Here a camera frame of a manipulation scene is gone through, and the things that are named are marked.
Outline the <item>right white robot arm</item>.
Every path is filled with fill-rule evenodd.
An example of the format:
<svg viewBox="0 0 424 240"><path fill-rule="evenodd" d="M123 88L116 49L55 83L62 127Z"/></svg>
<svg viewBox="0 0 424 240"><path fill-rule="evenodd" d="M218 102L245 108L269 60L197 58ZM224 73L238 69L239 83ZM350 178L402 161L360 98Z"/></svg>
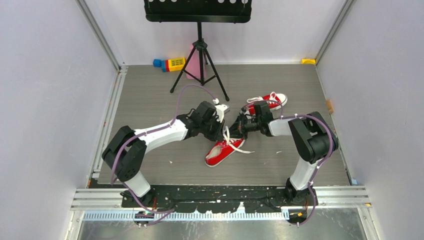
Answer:
<svg viewBox="0 0 424 240"><path fill-rule="evenodd" d="M291 136L299 160L286 181L284 197L291 205L299 205L311 192L323 162L338 149L338 139L317 111L275 118L265 100L254 102L252 107L253 114L247 107L242 109L234 124L225 129L224 136L246 139L250 132L256 131L267 137Z"/></svg>

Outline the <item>red sneaker with laces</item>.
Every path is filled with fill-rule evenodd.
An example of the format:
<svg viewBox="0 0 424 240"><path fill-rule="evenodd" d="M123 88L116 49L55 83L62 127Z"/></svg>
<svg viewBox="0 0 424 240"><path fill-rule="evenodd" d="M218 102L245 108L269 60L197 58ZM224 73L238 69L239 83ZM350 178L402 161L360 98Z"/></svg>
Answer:
<svg viewBox="0 0 424 240"><path fill-rule="evenodd" d="M208 167L215 167L228 158L233 153L251 154L254 151L243 150L241 147L245 143L245 139L230 136L229 127L226 126L223 133L223 140L217 141L215 145L205 155L204 162Z"/></svg>

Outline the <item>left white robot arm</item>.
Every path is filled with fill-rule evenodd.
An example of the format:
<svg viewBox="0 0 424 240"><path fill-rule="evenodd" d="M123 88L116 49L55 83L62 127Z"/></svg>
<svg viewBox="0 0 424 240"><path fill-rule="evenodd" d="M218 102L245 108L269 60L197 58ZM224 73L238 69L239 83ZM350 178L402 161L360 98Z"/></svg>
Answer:
<svg viewBox="0 0 424 240"><path fill-rule="evenodd" d="M131 129L125 125L105 147L101 157L112 170L112 178L132 190L136 203L148 207L154 197L141 172L144 156L163 145L199 134L212 142L223 140L224 117L229 110L228 105L203 101L188 114L180 114L157 126Z"/></svg>

